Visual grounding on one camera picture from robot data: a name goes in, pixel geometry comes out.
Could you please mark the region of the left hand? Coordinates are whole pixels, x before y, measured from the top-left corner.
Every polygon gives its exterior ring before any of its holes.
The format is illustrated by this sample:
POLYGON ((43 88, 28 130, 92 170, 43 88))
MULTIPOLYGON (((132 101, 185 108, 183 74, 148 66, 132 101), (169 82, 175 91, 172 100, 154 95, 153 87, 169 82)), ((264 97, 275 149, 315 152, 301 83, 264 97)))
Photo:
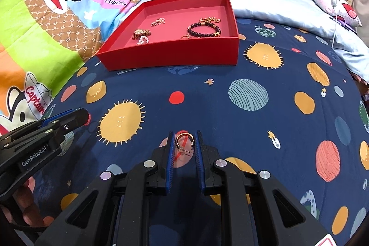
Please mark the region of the left hand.
POLYGON ((27 225, 30 227, 48 227, 54 222, 54 218, 51 216, 41 216, 33 196, 35 185, 36 182, 34 178, 30 177, 13 194, 13 197, 22 212, 23 221, 25 221, 27 225))

